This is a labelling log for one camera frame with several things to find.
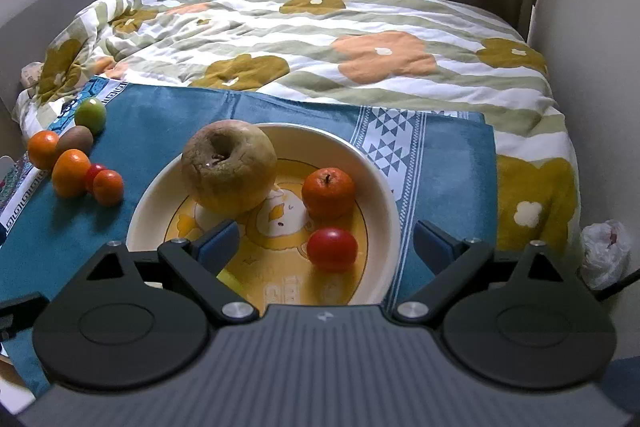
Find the large brownish apple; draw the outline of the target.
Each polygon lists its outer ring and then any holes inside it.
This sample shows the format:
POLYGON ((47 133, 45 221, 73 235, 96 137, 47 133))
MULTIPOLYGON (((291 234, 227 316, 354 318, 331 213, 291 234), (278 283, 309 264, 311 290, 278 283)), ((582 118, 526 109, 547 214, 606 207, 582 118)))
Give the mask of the large brownish apple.
POLYGON ((227 119, 201 128, 186 142, 181 176, 206 210, 234 219, 261 204, 277 176, 278 156, 259 127, 227 119))

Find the cherry tomato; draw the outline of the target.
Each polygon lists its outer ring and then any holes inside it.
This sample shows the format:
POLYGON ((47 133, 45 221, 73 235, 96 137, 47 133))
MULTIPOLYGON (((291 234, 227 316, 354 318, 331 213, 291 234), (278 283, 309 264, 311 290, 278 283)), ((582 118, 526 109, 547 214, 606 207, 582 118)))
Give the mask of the cherry tomato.
POLYGON ((340 228, 322 228, 311 234, 307 257, 319 270, 342 273, 356 262, 358 243, 352 233, 340 228))
POLYGON ((94 179, 96 179, 96 176, 103 170, 106 170, 106 167, 101 164, 92 164, 87 170, 85 175, 85 189, 88 193, 93 193, 94 179))

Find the large orange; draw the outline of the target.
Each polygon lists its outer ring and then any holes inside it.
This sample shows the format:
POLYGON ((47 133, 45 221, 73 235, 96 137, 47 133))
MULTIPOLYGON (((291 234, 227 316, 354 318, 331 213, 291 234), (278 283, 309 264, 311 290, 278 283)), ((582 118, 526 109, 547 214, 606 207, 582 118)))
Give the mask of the large orange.
POLYGON ((74 198, 85 193, 85 177, 91 167, 89 157, 77 148, 63 152, 56 161, 51 181, 58 197, 74 198))
POLYGON ((50 130, 39 131, 28 140, 28 159, 34 167, 50 171, 58 159, 57 146, 58 135, 55 132, 50 130))

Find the brown kiwi with sticker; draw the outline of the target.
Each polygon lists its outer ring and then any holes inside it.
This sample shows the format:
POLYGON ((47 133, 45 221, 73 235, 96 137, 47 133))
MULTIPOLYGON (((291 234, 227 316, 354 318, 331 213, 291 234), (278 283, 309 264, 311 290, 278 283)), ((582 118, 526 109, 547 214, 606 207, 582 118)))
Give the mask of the brown kiwi with sticker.
POLYGON ((93 134, 86 126, 74 126, 60 135, 55 147, 55 154, 60 156, 66 150, 81 150, 89 155, 93 147, 93 134))

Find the dark green apple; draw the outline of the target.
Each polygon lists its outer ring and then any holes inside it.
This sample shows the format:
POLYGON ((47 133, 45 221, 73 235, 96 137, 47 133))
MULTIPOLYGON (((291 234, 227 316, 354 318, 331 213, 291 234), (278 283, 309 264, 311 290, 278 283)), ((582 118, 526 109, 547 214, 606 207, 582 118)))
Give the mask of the dark green apple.
POLYGON ((97 98, 82 101, 74 116, 75 124, 88 128, 93 135, 100 134, 105 129, 106 120, 106 107, 97 98))

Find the light green apple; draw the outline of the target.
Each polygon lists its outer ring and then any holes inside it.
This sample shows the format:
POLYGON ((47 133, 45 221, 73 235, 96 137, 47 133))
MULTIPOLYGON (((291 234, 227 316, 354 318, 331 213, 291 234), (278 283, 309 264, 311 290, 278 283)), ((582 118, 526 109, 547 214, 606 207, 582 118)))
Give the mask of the light green apple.
POLYGON ((228 270, 223 269, 217 274, 217 280, 235 292, 241 298, 245 297, 245 291, 239 280, 228 270))

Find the blue patterned cloth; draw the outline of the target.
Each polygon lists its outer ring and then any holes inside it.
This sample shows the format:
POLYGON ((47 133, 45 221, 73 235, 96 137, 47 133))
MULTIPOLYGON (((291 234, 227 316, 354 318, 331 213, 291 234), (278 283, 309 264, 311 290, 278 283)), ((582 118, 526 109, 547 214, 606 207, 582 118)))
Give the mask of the blue patterned cloth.
POLYGON ((427 220, 458 239, 497 238, 494 132, 463 109, 430 112, 387 103, 334 105, 257 92, 152 87, 93 78, 81 96, 103 95, 107 122, 92 159, 125 182, 119 206, 60 199, 39 173, 29 173, 2 213, 1 296, 54 297, 92 254, 122 239, 144 190, 192 135, 217 120, 303 124, 356 146, 390 184, 399 213, 400 248, 384 305, 407 299, 433 277, 412 245, 427 220))

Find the cream bowl yellow print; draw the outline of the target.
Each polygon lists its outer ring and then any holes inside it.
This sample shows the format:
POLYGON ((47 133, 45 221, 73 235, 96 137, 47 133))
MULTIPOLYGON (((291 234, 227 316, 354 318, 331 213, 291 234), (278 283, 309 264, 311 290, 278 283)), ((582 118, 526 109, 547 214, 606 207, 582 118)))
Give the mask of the cream bowl yellow print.
MULTIPOLYGON (((257 124, 278 158, 271 192, 236 219, 238 250, 221 279, 260 311, 269 305, 338 306, 382 303, 392 285, 400 251, 398 210, 390 184, 367 154, 338 136, 301 124, 257 124), (352 209, 335 220, 312 217, 303 185, 313 172, 337 168, 355 184, 352 209), (340 272, 326 272, 308 258, 311 235, 340 228, 357 243, 354 262, 340 272)), ((169 239, 195 239, 222 217, 203 208, 190 193, 181 169, 182 152, 232 153, 212 144, 213 132, 201 128, 153 179, 134 210, 126 244, 130 251, 150 251, 169 239)))

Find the white plastic bag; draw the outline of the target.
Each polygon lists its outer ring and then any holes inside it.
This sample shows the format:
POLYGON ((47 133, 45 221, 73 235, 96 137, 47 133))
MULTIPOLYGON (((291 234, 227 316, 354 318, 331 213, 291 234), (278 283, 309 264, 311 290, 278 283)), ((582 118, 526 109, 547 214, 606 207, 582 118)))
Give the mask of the white plastic bag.
POLYGON ((616 220, 593 223, 580 236, 584 257, 580 276, 592 291, 603 291, 623 276, 631 250, 631 238, 616 220))

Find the floral striped duvet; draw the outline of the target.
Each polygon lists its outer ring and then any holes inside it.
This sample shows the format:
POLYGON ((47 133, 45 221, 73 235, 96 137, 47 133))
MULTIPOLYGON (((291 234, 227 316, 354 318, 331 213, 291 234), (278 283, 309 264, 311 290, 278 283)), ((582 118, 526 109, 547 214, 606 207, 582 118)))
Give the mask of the floral striped duvet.
POLYGON ((544 57, 442 0, 96 0, 68 18, 13 115, 32 135, 96 75, 295 101, 474 112, 495 131, 498 244, 579 249, 575 150, 544 57))

